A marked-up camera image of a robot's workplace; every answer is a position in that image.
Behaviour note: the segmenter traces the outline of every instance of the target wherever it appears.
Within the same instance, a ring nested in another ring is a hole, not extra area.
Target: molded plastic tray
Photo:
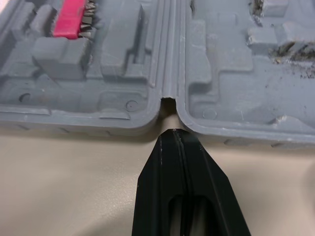
[[[0,124],[137,135],[176,99],[226,144],[315,143],[312,0],[96,0],[91,40],[52,38],[62,0],[0,15]]]

